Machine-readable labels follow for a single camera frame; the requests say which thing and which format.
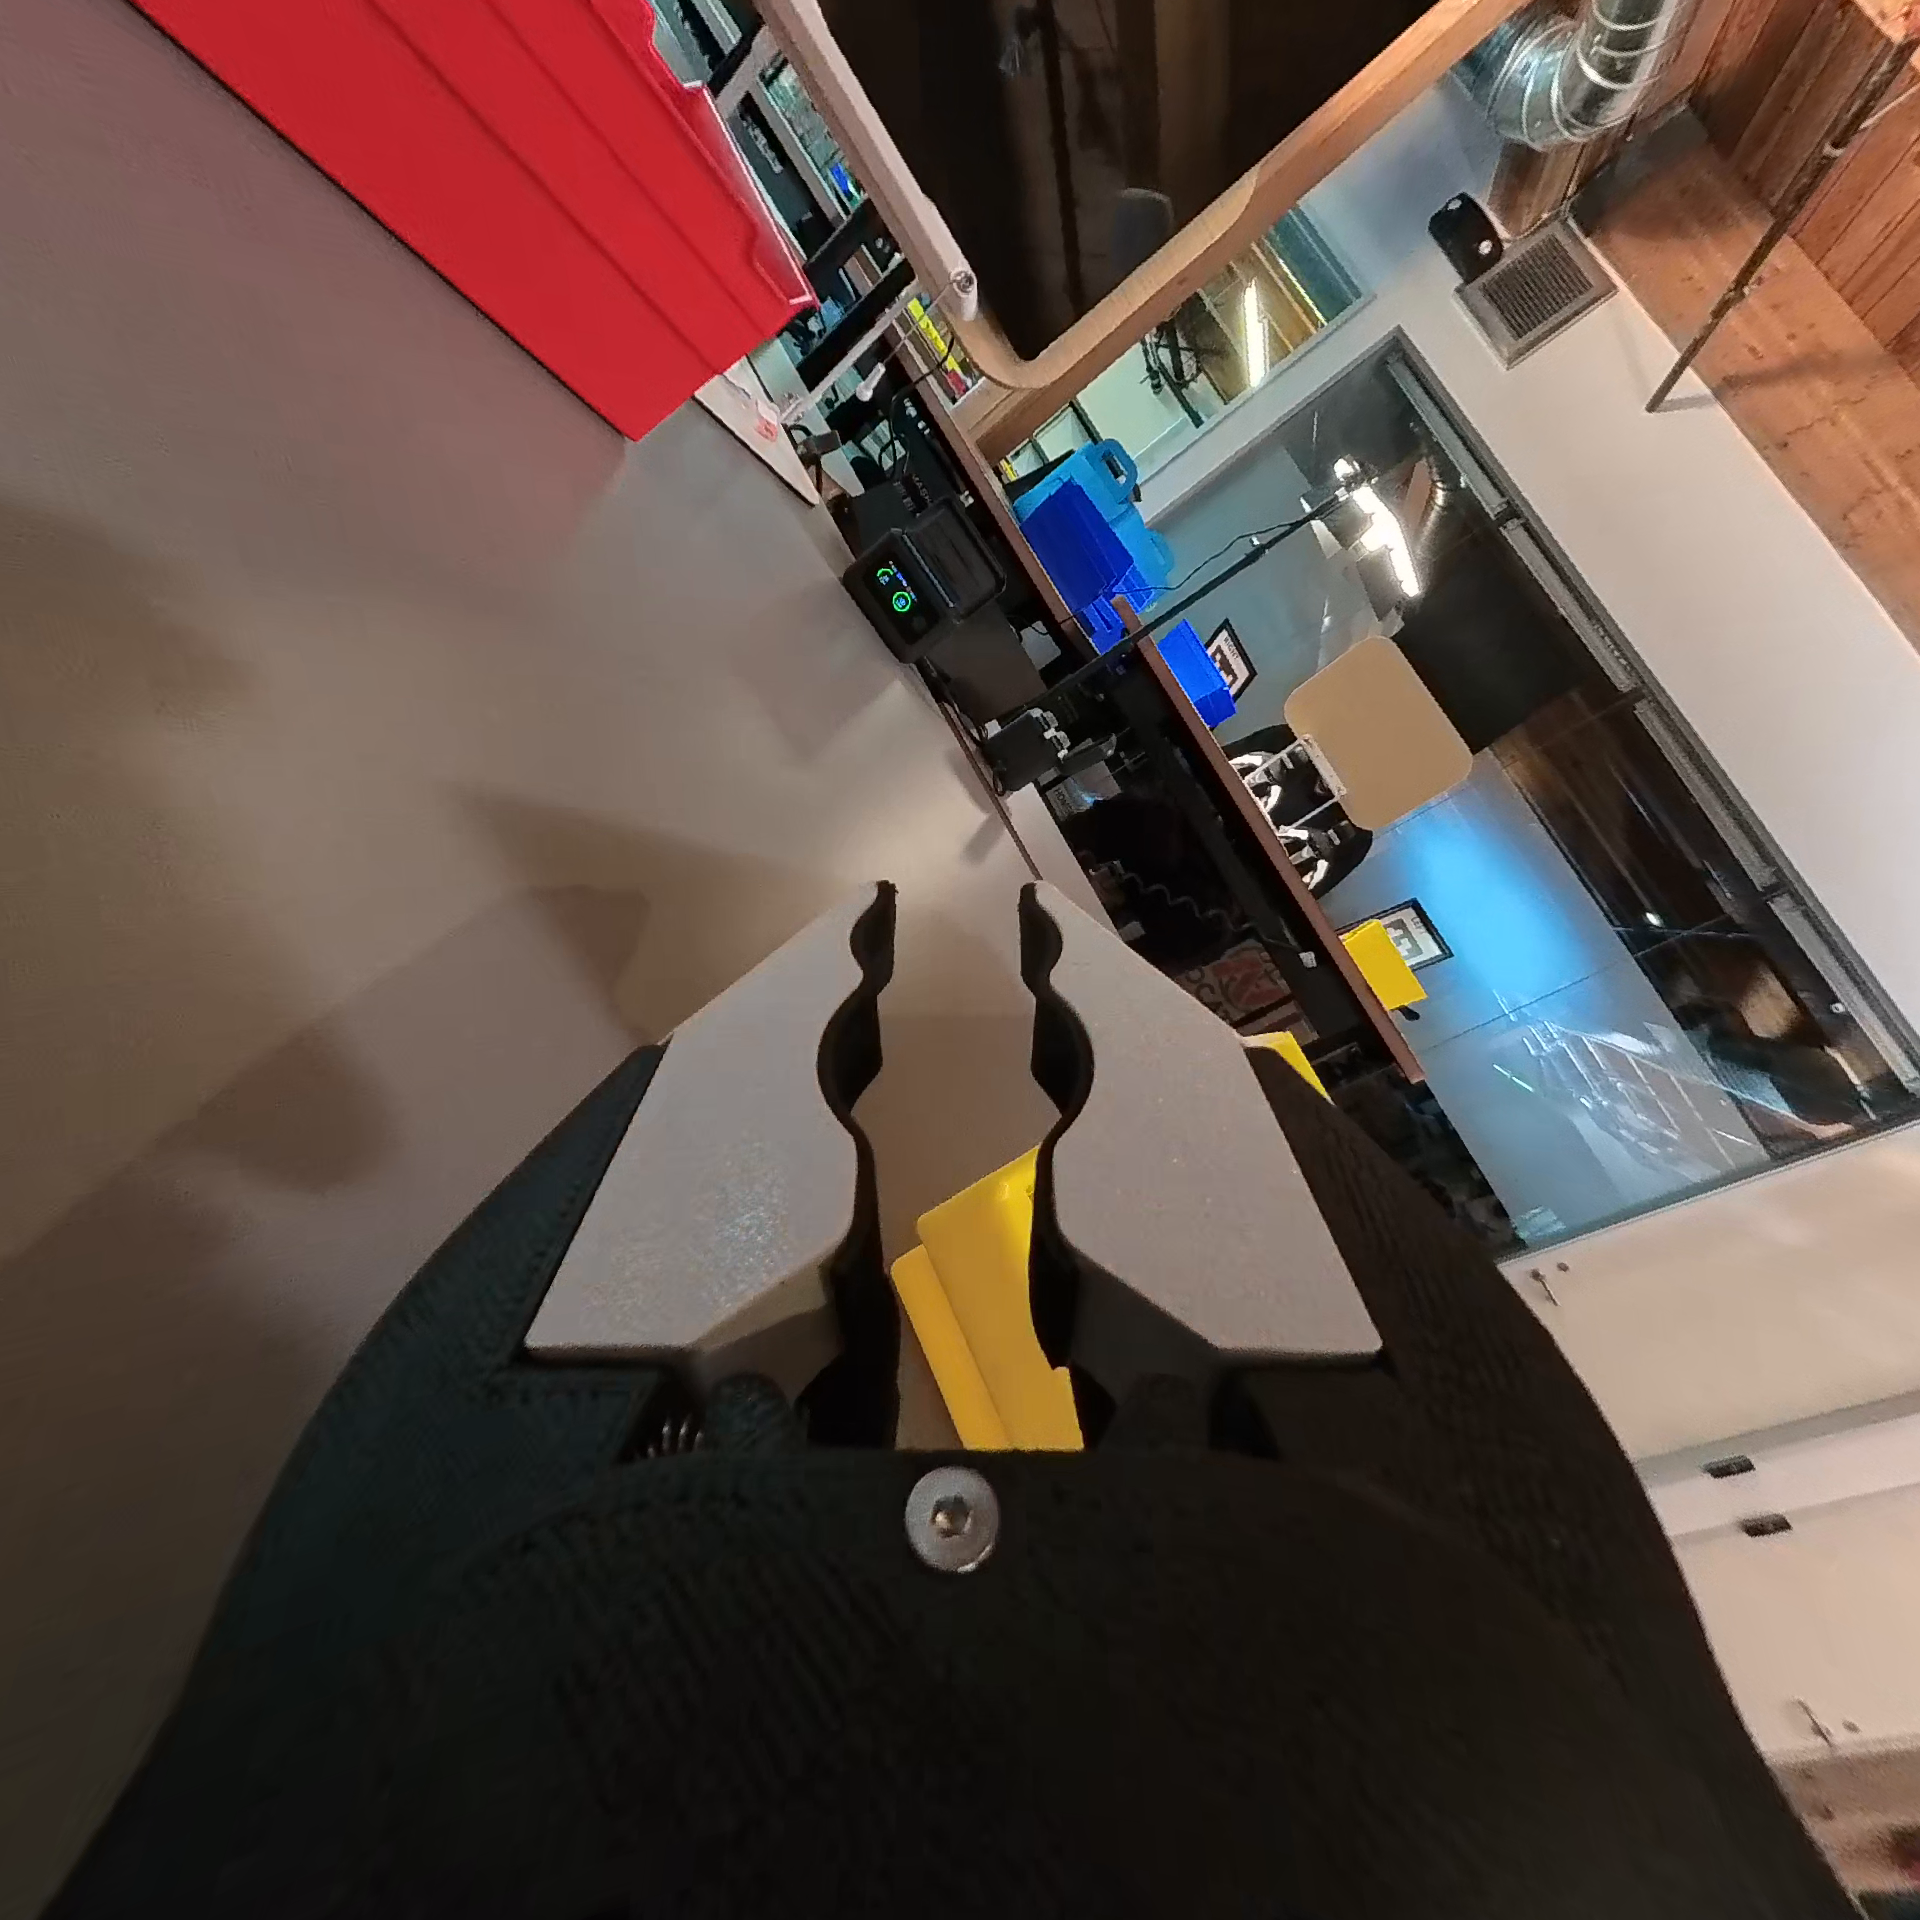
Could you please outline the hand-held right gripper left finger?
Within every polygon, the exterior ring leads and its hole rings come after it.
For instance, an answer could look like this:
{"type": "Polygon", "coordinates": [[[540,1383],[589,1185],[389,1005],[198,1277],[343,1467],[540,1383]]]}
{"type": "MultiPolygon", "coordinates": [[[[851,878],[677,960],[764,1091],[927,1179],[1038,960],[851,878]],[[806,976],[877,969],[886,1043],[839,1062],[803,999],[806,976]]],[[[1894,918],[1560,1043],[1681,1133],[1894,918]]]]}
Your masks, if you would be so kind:
{"type": "Polygon", "coordinates": [[[660,1045],[526,1330],[529,1360],[631,1363],[696,1407],[753,1376],[817,1445],[895,1442],[900,1313],[856,1123],[895,915],[895,887],[868,882],[660,1045]]]}

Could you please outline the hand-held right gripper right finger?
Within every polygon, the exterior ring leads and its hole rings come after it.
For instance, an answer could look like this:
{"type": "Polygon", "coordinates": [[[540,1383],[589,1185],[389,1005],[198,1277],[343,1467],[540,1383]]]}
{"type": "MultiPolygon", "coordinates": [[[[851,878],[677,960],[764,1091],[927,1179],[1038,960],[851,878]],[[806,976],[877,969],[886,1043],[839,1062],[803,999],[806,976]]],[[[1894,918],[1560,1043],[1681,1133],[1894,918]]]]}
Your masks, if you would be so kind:
{"type": "Polygon", "coordinates": [[[1159,1383],[1216,1407],[1272,1370],[1361,1370],[1382,1335],[1249,1050],[1038,880],[1017,905],[1048,1104],[1027,1294],[1086,1448],[1159,1383]]]}

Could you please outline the large yellow plastic bin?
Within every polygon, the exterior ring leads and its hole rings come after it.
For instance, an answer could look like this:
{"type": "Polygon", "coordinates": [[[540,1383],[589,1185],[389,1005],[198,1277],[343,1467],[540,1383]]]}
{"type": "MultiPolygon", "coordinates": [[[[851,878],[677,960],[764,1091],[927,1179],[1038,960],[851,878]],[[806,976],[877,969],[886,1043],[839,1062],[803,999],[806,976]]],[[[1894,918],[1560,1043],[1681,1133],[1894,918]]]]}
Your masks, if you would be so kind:
{"type": "Polygon", "coordinates": [[[892,1270],[957,1440],[972,1451],[1076,1451],[1072,1379],[1041,1351],[1028,1303],[1038,1149],[919,1219],[892,1270]]]}

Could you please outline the red plastic bin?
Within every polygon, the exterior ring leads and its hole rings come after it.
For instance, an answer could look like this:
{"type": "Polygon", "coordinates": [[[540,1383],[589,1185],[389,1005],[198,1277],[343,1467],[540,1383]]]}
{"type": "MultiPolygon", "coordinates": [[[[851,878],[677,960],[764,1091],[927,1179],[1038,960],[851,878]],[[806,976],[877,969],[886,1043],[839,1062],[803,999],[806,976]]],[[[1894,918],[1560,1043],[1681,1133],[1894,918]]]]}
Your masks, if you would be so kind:
{"type": "Polygon", "coordinates": [[[815,307],[631,2],[136,2],[624,439],[815,307]]]}

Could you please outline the white printed sign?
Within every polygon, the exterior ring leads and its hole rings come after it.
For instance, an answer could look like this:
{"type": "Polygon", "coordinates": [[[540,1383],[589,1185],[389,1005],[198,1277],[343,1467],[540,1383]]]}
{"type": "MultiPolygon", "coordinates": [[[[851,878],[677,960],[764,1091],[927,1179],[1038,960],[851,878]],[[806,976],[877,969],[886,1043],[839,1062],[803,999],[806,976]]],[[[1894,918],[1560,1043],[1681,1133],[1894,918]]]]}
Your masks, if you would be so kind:
{"type": "Polygon", "coordinates": [[[1256,939],[1243,939],[1175,979],[1240,1035],[1276,1034],[1305,1019],[1279,966],[1256,939]]]}

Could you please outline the small yellow bin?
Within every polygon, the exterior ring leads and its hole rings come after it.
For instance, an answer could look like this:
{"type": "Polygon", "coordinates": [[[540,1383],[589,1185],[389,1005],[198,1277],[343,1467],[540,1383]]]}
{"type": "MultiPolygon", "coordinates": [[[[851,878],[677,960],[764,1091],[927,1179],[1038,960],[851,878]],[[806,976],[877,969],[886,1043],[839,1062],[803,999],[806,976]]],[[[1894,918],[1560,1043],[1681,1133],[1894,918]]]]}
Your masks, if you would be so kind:
{"type": "Polygon", "coordinates": [[[1388,1013],[1397,1015],[1427,1002],[1427,989],[1380,920],[1367,920],[1353,929],[1343,929],[1339,943],[1369,995],[1388,1013]]]}

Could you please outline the long brown-edged desk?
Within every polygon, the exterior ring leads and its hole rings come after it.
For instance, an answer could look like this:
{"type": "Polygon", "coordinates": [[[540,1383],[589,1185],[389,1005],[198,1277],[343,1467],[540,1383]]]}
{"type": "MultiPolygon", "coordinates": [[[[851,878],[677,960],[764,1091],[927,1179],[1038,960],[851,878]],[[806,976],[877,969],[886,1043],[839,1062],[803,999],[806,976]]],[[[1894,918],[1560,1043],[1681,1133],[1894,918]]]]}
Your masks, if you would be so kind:
{"type": "Polygon", "coordinates": [[[1427,1073],[1400,1024],[1365,981],[1326,910],[1294,872],[1272,826],[1173,677],[1127,597],[1116,615],[1131,649],[1111,649],[1111,707],[1131,733],[1149,782],[1173,806],[1240,923],[1277,966],[1307,1019],[1316,1056],[1349,1053],[1357,1070],[1395,1073],[1422,1088],[1427,1073]]]}

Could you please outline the black white printed cloth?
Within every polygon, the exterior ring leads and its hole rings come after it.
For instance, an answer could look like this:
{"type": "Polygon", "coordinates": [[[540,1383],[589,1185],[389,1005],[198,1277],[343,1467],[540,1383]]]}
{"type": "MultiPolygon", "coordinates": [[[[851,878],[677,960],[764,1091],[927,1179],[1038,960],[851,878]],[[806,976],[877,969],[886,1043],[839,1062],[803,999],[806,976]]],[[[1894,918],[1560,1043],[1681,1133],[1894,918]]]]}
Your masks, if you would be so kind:
{"type": "Polygon", "coordinates": [[[1222,753],[1310,897],[1319,899],[1356,877],[1375,838],[1356,826],[1289,728],[1261,728],[1224,743],[1222,753]]]}

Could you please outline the beige rounded chair back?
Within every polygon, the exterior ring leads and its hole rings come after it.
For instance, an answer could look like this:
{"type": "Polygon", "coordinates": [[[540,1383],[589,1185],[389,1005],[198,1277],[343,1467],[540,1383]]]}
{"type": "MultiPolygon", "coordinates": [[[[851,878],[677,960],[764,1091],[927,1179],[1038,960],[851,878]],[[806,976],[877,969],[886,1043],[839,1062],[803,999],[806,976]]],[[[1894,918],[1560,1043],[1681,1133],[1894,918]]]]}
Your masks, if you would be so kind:
{"type": "Polygon", "coordinates": [[[1382,832],[1472,777],[1472,751],[1400,648],[1369,637],[1295,686],[1284,725],[1349,819],[1382,832]]]}

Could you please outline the single blue bin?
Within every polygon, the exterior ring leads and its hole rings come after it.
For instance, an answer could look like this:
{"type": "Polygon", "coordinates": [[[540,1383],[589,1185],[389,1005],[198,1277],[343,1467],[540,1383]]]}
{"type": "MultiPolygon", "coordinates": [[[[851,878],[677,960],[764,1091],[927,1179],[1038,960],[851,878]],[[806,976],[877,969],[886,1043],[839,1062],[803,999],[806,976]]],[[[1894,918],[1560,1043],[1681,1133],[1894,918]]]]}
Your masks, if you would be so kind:
{"type": "Polygon", "coordinates": [[[1207,654],[1208,637],[1212,632],[1201,634],[1189,621],[1181,621],[1156,634],[1153,648],[1189,704],[1212,730],[1217,730],[1233,720],[1239,704],[1228,695],[1207,654]]]}

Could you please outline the black box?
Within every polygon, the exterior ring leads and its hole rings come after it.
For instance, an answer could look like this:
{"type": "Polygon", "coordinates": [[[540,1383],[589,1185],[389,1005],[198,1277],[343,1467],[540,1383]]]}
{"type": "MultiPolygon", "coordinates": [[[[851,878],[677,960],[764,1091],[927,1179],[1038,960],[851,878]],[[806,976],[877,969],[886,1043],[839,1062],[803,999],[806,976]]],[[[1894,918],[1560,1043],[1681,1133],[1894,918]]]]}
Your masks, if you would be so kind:
{"type": "Polygon", "coordinates": [[[934,632],[919,666],[934,693],[974,730],[1038,704],[1048,691],[1017,629],[996,603],[934,632]]]}

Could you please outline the white cabinet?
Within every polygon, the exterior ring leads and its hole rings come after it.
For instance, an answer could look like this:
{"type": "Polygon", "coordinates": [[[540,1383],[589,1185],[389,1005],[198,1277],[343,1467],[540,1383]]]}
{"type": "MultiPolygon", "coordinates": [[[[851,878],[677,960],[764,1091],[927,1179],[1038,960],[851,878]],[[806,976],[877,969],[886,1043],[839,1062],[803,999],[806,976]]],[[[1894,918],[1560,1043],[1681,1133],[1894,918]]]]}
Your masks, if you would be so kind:
{"type": "Polygon", "coordinates": [[[1763,1754],[1918,1730],[1915,1123],[1503,1263],[1763,1754]]]}

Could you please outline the black power station green display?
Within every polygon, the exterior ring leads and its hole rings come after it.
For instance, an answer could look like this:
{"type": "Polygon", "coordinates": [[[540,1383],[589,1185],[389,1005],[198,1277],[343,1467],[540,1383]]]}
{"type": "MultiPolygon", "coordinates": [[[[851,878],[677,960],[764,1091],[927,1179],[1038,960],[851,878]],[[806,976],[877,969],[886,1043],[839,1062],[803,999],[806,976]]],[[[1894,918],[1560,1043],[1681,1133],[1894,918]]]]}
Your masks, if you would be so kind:
{"type": "Polygon", "coordinates": [[[940,642],[1008,589],[991,550],[952,501],[871,539],[841,574],[855,611],[900,666],[919,666],[940,642]]]}

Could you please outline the stack of blue bins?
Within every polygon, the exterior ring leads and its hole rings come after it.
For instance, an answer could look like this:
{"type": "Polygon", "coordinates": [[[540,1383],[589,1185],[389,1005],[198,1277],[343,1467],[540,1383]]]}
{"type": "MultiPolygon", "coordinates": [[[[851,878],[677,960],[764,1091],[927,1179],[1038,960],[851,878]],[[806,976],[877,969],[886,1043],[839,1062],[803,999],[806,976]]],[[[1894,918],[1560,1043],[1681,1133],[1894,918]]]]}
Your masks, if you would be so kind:
{"type": "Polygon", "coordinates": [[[1027,477],[1009,501],[1053,591],[1086,624],[1111,629],[1116,597],[1143,614],[1169,589],[1169,547],[1144,525],[1136,463],[1116,439],[1027,477]]]}

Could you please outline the black light stand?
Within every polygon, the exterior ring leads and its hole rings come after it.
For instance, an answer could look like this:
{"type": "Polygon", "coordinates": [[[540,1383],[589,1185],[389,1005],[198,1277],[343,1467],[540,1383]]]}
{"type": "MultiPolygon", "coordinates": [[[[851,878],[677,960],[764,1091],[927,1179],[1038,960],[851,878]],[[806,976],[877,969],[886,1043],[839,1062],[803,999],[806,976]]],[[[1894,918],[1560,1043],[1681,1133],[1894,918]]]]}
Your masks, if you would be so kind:
{"type": "Polygon", "coordinates": [[[1392,581],[1384,600],[1388,608],[1403,608],[1424,595],[1416,544],[1403,519],[1384,505],[1375,477],[1356,463],[1339,463],[1335,464],[1333,490],[1305,501],[1305,510],[1299,518],[1243,536],[1233,544],[1239,552],[1230,559],[1230,552],[1220,550],[1216,561],[1222,561],[1222,565],[1212,571],[1197,570],[1181,581],[1181,589],[1189,585],[1187,593],[1159,606],[1144,623],[1133,624],[1108,653],[1097,654],[1079,669],[1069,677],[1069,683],[1097,686],[1101,679],[1117,677],[1144,642],[1183,623],[1191,608],[1197,608],[1214,593],[1260,568],[1284,543],[1302,534],[1331,534],[1337,557],[1379,562],[1392,581]]]}

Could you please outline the white paper sheet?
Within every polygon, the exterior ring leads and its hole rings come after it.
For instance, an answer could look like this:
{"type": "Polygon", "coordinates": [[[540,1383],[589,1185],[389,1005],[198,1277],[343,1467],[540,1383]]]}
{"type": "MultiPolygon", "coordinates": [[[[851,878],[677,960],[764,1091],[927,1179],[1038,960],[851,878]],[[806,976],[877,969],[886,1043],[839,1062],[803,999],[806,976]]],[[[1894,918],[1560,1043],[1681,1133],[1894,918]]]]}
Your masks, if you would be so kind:
{"type": "Polygon", "coordinates": [[[723,425],[761,467],[767,469],[800,504],[822,504],[817,486],[797,455],[774,401],[749,359],[716,374],[695,393],[708,419],[723,425]]]}

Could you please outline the cluttered equipment shelf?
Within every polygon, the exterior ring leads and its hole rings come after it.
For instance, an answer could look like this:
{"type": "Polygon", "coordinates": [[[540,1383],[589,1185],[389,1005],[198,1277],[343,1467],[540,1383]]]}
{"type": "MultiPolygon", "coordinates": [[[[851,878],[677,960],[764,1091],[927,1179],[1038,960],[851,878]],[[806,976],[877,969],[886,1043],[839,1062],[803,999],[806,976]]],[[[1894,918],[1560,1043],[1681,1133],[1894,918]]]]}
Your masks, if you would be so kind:
{"type": "MultiPolygon", "coordinates": [[[[820,6],[923,193],[974,272],[1006,240],[990,193],[1020,209],[1001,85],[1046,11],[1017,6],[820,6]]],[[[943,303],[920,286],[753,6],[654,6],[655,50],[718,113],[774,253],[803,271],[806,307],[749,359],[817,486],[855,497],[920,467],[927,499],[964,491],[943,422],[981,384],[943,303]]],[[[979,317],[987,318],[979,281],[979,317]]]]}

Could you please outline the curved wooden beam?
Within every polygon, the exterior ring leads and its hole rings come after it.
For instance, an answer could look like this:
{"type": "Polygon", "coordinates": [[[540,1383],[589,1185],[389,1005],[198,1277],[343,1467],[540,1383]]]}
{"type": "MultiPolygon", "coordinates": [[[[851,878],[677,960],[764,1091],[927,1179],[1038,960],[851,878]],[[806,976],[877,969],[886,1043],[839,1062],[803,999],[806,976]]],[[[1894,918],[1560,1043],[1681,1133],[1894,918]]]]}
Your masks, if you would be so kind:
{"type": "Polygon", "coordinates": [[[955,320],[955,336],[979,374],[1012,397],[998,437],[1020,439],[1117,361],[1136,339],[1169,320],[1187,297],[1518,11],[1520,2],[1428,7],[1044,352],[1020,357],[995,318],[955,320]]]}

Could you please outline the white metal bar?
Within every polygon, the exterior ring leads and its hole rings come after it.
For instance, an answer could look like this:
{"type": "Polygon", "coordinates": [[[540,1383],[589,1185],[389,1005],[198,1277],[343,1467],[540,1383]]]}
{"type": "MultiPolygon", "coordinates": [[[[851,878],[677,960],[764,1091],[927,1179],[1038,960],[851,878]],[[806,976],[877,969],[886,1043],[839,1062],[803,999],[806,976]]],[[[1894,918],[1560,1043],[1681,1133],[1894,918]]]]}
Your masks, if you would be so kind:
{"type": "Polygon", "coordinates": [[[943,313],[955,326],[979,320],[976,272],[832,37],[822,7],[756,2],[753,11],[780,56],[800,73],[806,96],[877,207],[886,232],[916,267],[920,286],[942,297],[943,313]]]}

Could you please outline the wall vent grille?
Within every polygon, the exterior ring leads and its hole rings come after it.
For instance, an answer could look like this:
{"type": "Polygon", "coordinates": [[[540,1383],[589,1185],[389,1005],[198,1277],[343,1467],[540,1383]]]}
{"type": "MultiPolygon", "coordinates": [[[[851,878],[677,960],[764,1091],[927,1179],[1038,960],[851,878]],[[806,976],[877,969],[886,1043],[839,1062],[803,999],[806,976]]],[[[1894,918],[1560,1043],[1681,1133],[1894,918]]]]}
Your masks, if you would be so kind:
{"type": "Polygon", "coordinates": [[[1616,278],[1568,216],[1513,240],[1455,289],[1455,303],[1502,371],[1510,371],[1617,295],[1616,278]]]}

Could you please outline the silver ventilation duct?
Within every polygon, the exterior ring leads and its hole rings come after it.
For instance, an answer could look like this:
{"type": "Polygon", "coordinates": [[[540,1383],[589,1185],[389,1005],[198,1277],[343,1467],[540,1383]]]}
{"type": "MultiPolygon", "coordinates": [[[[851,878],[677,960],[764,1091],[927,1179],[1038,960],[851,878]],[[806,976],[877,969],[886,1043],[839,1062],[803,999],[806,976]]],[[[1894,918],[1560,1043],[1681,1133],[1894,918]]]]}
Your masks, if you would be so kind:
{"type": "Polygon", "coordinates": [[[1677,56],[1699,2],[1535,2],[1453,65],[1508,146],[1555,153],[1614,134],[1677,56]]]}

